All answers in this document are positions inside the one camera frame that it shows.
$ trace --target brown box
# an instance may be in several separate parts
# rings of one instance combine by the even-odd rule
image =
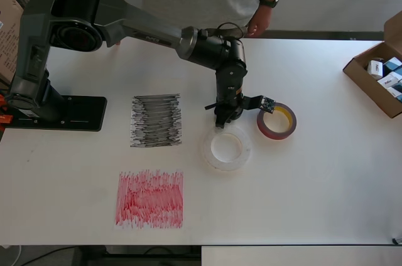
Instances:
[[[0,0],[0,82],[10,84],[17,62],[19,20],[23,9],[16,0]]]
[[[384,42],[354,57],[344,73],[357,84],[390,118],[402,113],[402,103],[394,98],[364,69],[374,58],[397,57],[402,61],[402,12],[384,24]]]

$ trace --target tape roll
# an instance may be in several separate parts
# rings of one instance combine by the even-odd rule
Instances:
[[[216,136],[221,134],[232,134],[241,143],[241,153],[233,161],[225,162],[217,159],[212,152],[212,141]],[[251,155],[250,138],[242,130],[235,126],[226,125],[224,129],[213,128],[205,137],[204,140],[204,157],[207,162],[214,168],[222,171],[234,171],[243,167]]]
[[[258,129],[270,139],[275,139],[280,141],[282,139],[286,139],[290,136],[296,129],[296,115],[295,113],[285,104],[282,103],[275,103],[274,112],[281,112],[283,113],[289,121],[289,126],[286,131],[284,132],[275,132],[269,129],[264,123],[264,114],[265,111],[261,110],[257,116],[257,125]]]

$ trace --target black robotic arm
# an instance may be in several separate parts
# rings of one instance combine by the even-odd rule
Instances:
[[[237,119],[244,109],[273,112],[274,101],[242,94],[246,61],[241,41],[179,29],[124,0],[33,0],[21,18],[17,68],[6,100],[34,119],[57,122],[68,102],[50,85],[46,60],[51,46],[94,51],[133,37],[176,50],[181,59],[216,71],[216,126]]]

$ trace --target wall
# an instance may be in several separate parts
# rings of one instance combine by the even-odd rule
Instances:
[[[126,0],[141,6],[141,0]],[[382,31],[402,11],[402,0],[281,0],[270,29],[290,31]]]

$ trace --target paper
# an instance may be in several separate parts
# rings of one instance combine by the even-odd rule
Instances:
[[[181,228],[183,172],[120,173],[116,228]]]
[[[131,147],[174,146],[182,143],[182,114],[179,94],[133,98]]]

